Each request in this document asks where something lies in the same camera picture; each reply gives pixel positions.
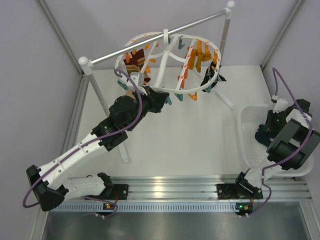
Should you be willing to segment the white round sock hanger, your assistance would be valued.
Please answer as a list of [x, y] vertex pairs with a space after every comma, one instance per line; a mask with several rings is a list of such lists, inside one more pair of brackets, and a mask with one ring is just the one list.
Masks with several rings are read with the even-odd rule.
[[[189, 95], [194, 100], [197, 99], [198, 92], [200, 91], [210, 93], [213, 89], [211, 89], [212, 83], [216, 80], [218, 74], [220, 74], [222, 57], [220, 49], [212, 41], [200, 36], [182, 33], [170, 34], [168, 30], [164, 30], [164, 34], [162, 39], [144, 43], [141, 48], [135, 47], [119, 55], [116, 59], [115, 67], [127, 73], [124, 63], [126, 53], [144, 49], [145, 62], [140, 71], [140, 73], [144, 74], [144, 83], [143, 86], [139, 87], [140, 89], [150, 86], [155, 91]], [[183, 36], [183, 42], [185, 43], [184, 48], [181, 50], [178, 49], [180, 36]], [[198, 39], [202, 41], [203, 51], [205, 50], [205, 42], [208, 42], [212, 58], [202, 62], [201, 72], [199, 73], [196, 70], [197, 57], [195, 57], [194, 68], [188, 70], [184, 89], [180, 89], [182, 79], [178, 80], [178, 76], [183, 75], [181, 67], [188, 62], [185, 55], [188, 53], [188, 47], [194, 46], [194, 50], [196, 50]], [[201, 86], [206, 70], [211, 62], [216, 64], [214, 76]]]

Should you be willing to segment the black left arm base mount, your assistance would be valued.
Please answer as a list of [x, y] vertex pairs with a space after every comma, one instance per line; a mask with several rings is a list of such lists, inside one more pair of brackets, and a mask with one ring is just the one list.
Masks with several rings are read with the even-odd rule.
[[110, 176], [101, 172], [97, 176], [103, 181], [104, 189], [98, 195], [101, 200], [126, 200], [129, 193], [128, 184], [113, 183]]

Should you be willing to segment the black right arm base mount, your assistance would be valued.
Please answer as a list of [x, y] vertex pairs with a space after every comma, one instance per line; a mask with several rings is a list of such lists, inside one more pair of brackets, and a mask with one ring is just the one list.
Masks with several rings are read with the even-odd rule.
[[234, 183], [220, 183], [216, 185], [219, 200], [261, 200], [263, 193], [260, 188], [251, 185], [241, 172]]

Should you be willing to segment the teal front clothes peg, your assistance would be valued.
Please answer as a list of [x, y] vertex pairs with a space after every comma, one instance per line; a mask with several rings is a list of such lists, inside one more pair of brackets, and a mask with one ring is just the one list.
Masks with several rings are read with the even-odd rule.
[[169, 105], [169, 106], [172, 105], [172, 100], [171, 100], [171, 98], [170, 98], [169, 96], [166, 98], [165, 103], [166, 103], [167, 105]]

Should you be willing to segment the dark navy sock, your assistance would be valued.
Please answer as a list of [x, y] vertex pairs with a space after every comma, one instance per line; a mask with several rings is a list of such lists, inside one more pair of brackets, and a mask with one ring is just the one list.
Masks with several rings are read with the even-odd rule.
[[260, 124], [258, 126], [254, 138], [258, 143], [264, 145], [265, 147], [268, 147], [277, 134], [274, 132], [265, 131], [263, 129], [263, 126], [263, 124]]

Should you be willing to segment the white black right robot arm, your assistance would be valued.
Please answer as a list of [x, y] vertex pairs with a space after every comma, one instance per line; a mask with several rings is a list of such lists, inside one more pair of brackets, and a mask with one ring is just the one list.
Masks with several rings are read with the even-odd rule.
[[240, 151], [248, 170], [241, 172], [233, 185], [238, 198], [261, 199], [261, 188], [268, 179], [305, 171], [310, 155], [320, 143], [320, 133], [311, 128], [310, 102], [266, 104], [243, 107], [237, 116]]

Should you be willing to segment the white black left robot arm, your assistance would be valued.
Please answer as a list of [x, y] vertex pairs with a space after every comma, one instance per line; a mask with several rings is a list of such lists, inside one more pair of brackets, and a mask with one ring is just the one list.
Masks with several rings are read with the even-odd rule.
[[110, 152], [127, 138], [147, 113], [160, 113], [169, 93], [144, 87], [145, 94], [122, 95], [109, 107], [109, 116], [78, 144], [42, 166], [26, 170], [29, 184], [42, 211], [55, 209], [64, 201], [79, 197], [111, 199], [114, 184], [106, 173], [87, 177], [72, 174], [90, 161]]

